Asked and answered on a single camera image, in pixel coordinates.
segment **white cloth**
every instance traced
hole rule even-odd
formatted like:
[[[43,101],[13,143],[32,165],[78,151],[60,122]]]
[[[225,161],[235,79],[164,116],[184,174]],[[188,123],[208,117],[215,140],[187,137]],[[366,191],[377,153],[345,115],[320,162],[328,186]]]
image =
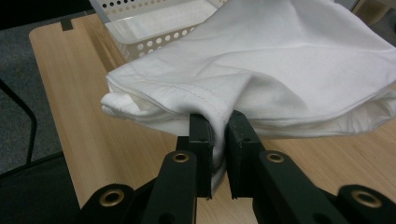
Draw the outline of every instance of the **white cloth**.
[[[369,132],[392,119],[396,50],[330,0],[230,0],[193,32],[107,76],[109,115],[188,135],[189,114],[216,132],[224,174],[234,109],[267,137]]]

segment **black plastic part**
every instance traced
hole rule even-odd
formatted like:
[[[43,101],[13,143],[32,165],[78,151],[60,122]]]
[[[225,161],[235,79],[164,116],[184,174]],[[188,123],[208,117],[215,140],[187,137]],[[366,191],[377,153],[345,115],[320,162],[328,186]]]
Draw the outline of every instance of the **black plastic part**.
[[[396,204],[383,194],[364,186],[341,187],[336,204],[350,223],[396,223]]]
[[[70,18],[61,19],[61,26],[63,31],[73,30],[73,23]]]
[[[74,223],[124,223],[133,196],[134,190],[126,185],[107,185],[91,196]]]
[[[213,146],[215,138],[212,126],[204,116],[190,115],[188,151],[197,157],[197,197],[212,198]]]
[[[127,210],[125,224],[138,224],[142,222],[155,181],[156,178],[134,191],[134,197]]]
[[[234,111],[226,129],[227,175],[233,199],[253,197],[259,183],[254,161],[264,150],[245,115]]]
[[[143,215],[143,224],[195,223],[195,155],[179,150],[166,155]]]
[[[257,171],[282,223],[348,223],[326,196],[284,153],[260,153]]]

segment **table surface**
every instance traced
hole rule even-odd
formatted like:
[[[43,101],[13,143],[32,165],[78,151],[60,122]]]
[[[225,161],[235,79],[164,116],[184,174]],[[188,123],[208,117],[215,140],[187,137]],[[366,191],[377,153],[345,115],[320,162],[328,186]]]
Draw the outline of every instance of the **table surface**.
[[[82,206],[99,188],[139,188],[156,177],[177,137],[103,113],[106,74],[125,63],[96,14],[34,29],[30,40],[68,169]],[[287,153],[321,189],[347,184],[378,190],[396,202],[396,120],[355,136],[262,139]],[[198,199],[197,223],[257,223],[251,199],[232,200],[228,179],[212,200]]]

